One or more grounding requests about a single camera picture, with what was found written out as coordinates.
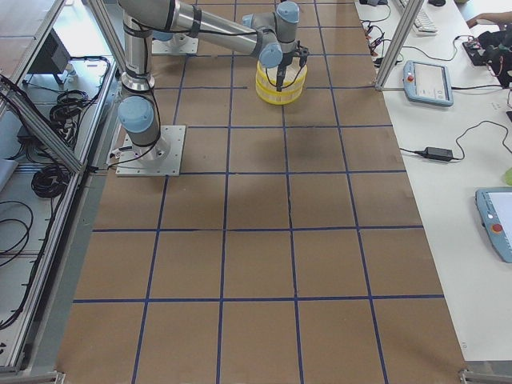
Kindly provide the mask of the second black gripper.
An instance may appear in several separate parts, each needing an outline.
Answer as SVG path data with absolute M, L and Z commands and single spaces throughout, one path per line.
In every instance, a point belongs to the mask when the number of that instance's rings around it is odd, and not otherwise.
M 285 75 L 286 75 L 286 68 L 292 64 L 293 59 L 295 58 L 294 52 L 295 52 L 295 50 L 292 52 L 284 53 L 283 58 L 277 67 L 276 85 L 275 85 L 276 90 L 282 90 L 283 83 L 285 80 Z

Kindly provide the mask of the person hand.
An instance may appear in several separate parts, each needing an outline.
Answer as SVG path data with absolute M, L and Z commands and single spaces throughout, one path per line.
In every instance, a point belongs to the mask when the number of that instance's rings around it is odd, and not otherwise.
M 469 28 L 476 25 L 497 25 L 500 28 L 511 24 L 511 12 L 481 13 L 466 22 Z

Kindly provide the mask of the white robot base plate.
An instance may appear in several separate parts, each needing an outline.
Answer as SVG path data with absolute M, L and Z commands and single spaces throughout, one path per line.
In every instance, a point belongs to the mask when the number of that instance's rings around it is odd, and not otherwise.
M 173 34 L 165 37 L 153 37 L 152 54 L 159 56 L 195 55 L 198 51 L 198 40 L 184 34 Z

